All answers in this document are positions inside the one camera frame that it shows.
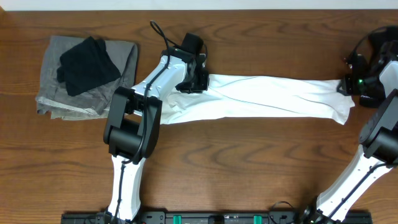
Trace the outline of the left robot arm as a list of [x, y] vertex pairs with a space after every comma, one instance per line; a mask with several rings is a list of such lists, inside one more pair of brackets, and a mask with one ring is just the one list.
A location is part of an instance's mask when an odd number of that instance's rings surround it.
[[172, 91], [202, 93], [208, 88], [207, 54], [177, 47], [140, 83], [114, 92], [104, 130], [114, 167], [113, 196], [105, 223], [132, 223], [140, 207], [142, 172], [159, 138], [162, 103]]

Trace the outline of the white t-shirt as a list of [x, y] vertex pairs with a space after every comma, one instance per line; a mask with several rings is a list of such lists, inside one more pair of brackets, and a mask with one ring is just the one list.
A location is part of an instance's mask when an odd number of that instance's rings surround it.
[[330, 118], [345, 124], [354, 107], [338, 93], [338, 80], [296, 80], [267, 76], [210, 75], [202, 93], [181, 93], [176, 78], [152, 84], [149, 96], [162, 101], [161, 124], [220, 118]]

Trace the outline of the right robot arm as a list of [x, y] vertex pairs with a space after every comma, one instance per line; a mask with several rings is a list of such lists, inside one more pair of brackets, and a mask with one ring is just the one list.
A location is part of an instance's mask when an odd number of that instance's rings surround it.
[[397, 62], [397, 41], [375, 49], [371, 62], [352, 52], [347, 63], [352, 73], [338, 85], [344, 95], [358, 95], [360, 104], [377, 111], [359, 135], [358, 150], [343, 173], [311, 207], [302, 223], [342, 223], [349, 209], [384, 174], [397, 167], [397, 75], [387, 68]]

